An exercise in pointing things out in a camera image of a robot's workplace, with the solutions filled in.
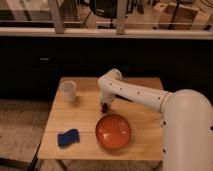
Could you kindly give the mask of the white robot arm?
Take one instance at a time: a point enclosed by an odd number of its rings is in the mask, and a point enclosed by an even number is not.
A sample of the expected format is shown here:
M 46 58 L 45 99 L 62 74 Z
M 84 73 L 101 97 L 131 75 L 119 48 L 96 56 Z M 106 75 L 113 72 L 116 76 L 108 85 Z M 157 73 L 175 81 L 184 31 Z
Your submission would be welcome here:
M 101 104 L 110 106 L 119 95 L 162 115 L 163 171 L 213 171 L 213 106 L 203 94 L 125 83 L 118 69 L 102 75 L 97 84 Z

